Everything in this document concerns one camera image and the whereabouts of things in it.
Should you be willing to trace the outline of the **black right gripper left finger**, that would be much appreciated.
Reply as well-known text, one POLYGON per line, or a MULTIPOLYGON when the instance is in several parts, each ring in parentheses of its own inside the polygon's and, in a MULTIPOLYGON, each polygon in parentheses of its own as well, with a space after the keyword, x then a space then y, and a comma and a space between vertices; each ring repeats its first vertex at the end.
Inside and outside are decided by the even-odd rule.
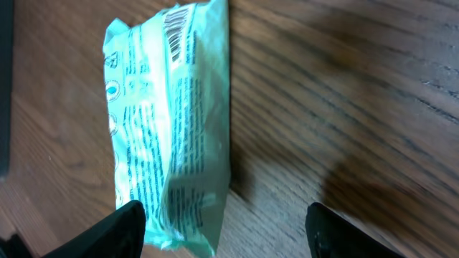
POLYGON ((140 201, 123 205, 45 258, 140 258, 146 214, 140 201))

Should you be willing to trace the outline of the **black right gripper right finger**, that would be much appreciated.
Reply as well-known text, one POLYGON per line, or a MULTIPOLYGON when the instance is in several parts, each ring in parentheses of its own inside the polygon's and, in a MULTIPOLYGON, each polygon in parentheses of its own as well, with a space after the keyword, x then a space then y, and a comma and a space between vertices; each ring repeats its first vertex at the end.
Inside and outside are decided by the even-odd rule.
POLYGON ((305 227, 312 258, 402 258, 318 202, 308 206, 305 227))

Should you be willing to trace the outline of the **light green wipes packet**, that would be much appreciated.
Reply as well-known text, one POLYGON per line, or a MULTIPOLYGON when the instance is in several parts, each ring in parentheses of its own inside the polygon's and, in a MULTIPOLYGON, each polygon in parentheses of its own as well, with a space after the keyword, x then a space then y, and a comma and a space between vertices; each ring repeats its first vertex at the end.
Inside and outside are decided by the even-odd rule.
POLYGON ((230 185, 227 1, 115 19, 103 54, 117 206, 143 204, 146 244, 213 257, 230 185))

